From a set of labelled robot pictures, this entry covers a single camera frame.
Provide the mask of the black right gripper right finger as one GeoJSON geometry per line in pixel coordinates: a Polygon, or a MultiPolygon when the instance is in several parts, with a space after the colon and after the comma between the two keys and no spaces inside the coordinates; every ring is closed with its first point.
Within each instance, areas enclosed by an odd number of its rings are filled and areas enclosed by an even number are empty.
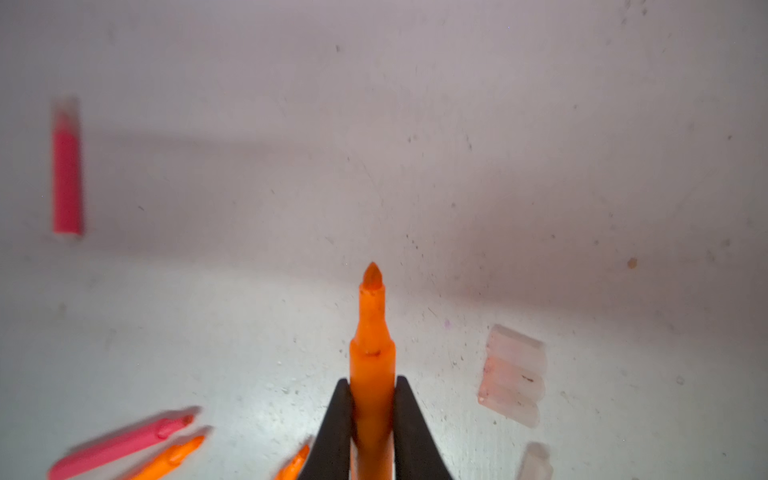
{"type": "Polygon", "coordinates": [[[405,376],[398,376],[393,398],[396,480],[452,480],[405,376]]]}

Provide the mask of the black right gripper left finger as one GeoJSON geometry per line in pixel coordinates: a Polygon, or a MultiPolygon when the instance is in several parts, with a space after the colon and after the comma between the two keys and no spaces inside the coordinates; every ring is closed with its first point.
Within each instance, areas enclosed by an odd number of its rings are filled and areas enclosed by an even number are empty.
{"type": "Polygon", "coordinates": [[[340,379],[298,480],[349,479],[353,406],[349,382],[340,379]]]}

